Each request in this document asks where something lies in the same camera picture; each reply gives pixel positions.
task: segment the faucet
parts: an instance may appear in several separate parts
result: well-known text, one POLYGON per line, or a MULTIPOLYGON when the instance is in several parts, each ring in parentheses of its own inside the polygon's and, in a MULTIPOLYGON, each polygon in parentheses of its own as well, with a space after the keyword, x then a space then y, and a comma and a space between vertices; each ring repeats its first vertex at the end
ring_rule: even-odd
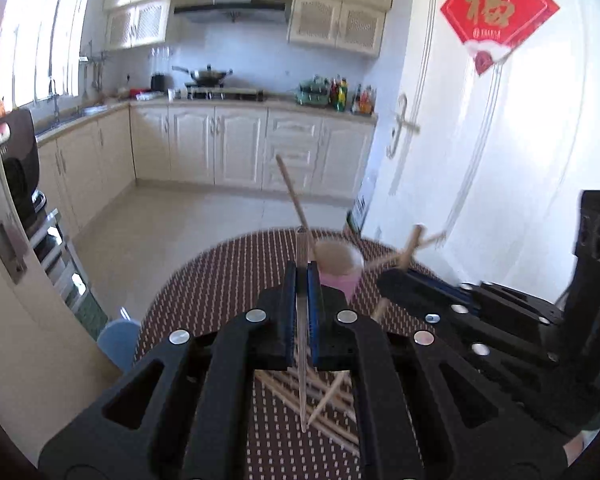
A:
POLYGON ((58 107, 58 92, 56 91, 56 80, 52 79, 49 82, 49 94, 51 98, 54 100, 54 121, 56 123, 60 122, 60 108, 58 107))

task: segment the pink cup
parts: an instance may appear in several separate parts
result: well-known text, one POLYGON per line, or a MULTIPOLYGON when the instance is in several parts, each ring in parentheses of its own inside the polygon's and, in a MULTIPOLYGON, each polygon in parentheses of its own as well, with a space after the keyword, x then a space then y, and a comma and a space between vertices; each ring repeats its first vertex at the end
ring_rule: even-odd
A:
POLYGON ((315 252, 320 282, 344 292, 350 303, 365 268, 362 253, 348 242, 331 239, 316 240, 315 252))

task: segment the tiled floor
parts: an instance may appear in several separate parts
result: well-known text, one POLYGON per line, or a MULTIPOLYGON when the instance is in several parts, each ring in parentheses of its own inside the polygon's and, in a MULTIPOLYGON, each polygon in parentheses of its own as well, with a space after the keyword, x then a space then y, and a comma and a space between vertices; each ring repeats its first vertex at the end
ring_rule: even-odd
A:
MULTIPOLYGON (((306 204, 309 225, 342 229, 346 208, 306 204)), ((290 201, 137 187, 118 199, 76 250, 104 311, 141 320, 174 271, 239 235, 299 224, 290 201)))

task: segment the table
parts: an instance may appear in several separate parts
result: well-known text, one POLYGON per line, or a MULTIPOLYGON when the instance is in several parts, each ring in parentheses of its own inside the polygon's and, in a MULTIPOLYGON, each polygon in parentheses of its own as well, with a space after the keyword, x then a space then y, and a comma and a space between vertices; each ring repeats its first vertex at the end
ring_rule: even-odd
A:
MULTIPOLYGON (((348 240, 360 248, 365 261, 393 249, 349 233, 314 230, 316 238, 348 240)), ((205 251, 178 270, 156 296, 142 322, 136 360, 179 328, 194 336, 215 332, 229 319, 256 304, 261 290, 279 285, 285 265, 296 254, 296 230, 250 233, 205 251)), ((430 271, 416 262, 412 266, 430 271)), ((353 310, 370 316, 380 299, 376 279, 381 269, 366 272, 351 302, 353 310)), ((392 306, 382 322, 388 332, 409 334, 427 326, 405 310, 392 306)), ((328 408, 326 416, 349 425, 349 419, 328 408)), ((350 431, 355 432, 353 423, 350 431)), ((245 479, 248 480, 357 480, 357 457, 319 431, 300 431, 299 419, 259 381, 253 384, 245 479)))

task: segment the red decoration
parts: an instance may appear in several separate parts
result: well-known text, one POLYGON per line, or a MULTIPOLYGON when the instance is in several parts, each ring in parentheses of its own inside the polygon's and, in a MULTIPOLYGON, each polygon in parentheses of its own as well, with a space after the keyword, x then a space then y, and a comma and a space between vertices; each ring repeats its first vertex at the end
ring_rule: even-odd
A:
POLYGON ((559 9, 553 0, 447 0, 440 10, 482 75, 559 9))

